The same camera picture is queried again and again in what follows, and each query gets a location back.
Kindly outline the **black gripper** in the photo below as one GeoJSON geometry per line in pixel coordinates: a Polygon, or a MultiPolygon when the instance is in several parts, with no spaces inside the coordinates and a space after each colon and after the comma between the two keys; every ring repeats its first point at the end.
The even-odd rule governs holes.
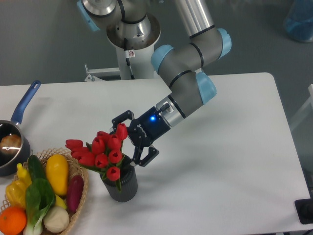
{"type": "Polygon", "coordinates": [[[156,107],[152,107],[137,119],[134,119],[134,114],[130,110],[123,112],[112,119],[111,131],[116,131],[118,124],[128,119],[132,120],[130,126],[127,127],[128,136],[135,146],[131,166],[145,167],[159,154],[159,151],[151,144],[169,131],[170,127],[156,107]],[[141,159],[144,147],[148,147],[148,154],[141,159]]]}

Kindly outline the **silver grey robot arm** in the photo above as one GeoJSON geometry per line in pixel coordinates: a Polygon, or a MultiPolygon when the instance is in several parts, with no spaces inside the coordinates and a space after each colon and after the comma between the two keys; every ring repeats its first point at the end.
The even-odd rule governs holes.
{"type": "Polygon", "coordinates": [[[88,70],[89,76],[118,74],[121,79],[145,79],[157,74],[171,90],[140,117],[126,111],[112,120],[113,130],[130,120],[127,130],[134,154],[127,164],[146,166],[158,155],[153,142],[216,95],[215,85],[202,68],[229,53],[231,38],[215,27],[203,0],[175,1],[190,39],[181,49],[154,47],[160,25],[142,0],[80,0],[77,6],[91,30],[106,32],[118,60],[118,68],[88,70]]]}

